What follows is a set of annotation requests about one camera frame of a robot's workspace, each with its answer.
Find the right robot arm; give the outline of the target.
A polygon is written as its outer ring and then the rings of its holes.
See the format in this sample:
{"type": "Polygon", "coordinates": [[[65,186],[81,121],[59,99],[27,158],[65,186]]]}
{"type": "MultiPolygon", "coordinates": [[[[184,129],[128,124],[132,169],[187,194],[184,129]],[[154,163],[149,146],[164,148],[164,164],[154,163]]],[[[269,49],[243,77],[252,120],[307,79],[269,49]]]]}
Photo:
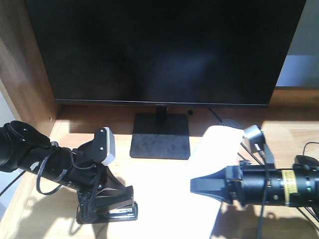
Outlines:
{"type": "Polygon", "coordinates": [[[297,155],[292,168],[276,169],[252,165],[242,160],[210,175],[191,179],[190,191],[221,202],[241,206],[261,205],[288,207],[318,207],[319,162],[297,155]]]}

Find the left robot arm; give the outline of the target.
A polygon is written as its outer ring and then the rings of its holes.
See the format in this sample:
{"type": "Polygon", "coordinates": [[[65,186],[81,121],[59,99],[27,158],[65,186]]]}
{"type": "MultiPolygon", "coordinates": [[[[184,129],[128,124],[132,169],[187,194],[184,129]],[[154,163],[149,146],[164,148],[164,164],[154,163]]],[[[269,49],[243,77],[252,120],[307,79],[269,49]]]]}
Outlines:
{"type": "Polygon", "coordinates": [[[138,205],[132,186],[124,186],[110,171],[115,160],[115,137],[109,127],[102,127],[94,138],[78,148],[61,147],[55,141],[21,121],[11,121],[0,129],[0,169],[13,172],[20,168],[77,192],[76,221],[79,224],[135,221],[138,205]]]}

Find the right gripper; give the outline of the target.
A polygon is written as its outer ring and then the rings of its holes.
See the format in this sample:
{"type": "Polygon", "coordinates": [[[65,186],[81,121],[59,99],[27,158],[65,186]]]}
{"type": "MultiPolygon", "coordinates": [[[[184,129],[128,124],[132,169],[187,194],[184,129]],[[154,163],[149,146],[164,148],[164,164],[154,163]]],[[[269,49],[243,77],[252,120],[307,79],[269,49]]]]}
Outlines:
{"type": "Polygon", "coordinates": [[[233,201],[236,200],[242,207],[245,207],[246,197],[243,186],[245,162],[241,160],[239,165],[226,166],[225,169],[213,174],[191,179],[190,191],[228,204],[233,204],[233,201]]]}

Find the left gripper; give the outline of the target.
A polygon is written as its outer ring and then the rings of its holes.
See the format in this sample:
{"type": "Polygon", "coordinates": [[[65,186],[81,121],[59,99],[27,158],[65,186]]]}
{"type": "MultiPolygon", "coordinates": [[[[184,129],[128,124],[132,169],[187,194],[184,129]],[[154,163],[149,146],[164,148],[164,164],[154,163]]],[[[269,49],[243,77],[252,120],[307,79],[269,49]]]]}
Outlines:
{"type": "Polygon", "coordinates": [[[95,163],[85,155],[87,146],[72,150],[68,187],[77,191],[77,223],[96,223],[95,211],[111,211],[134,206],[133,186],[124,186],[108,166],[95,163]]]}

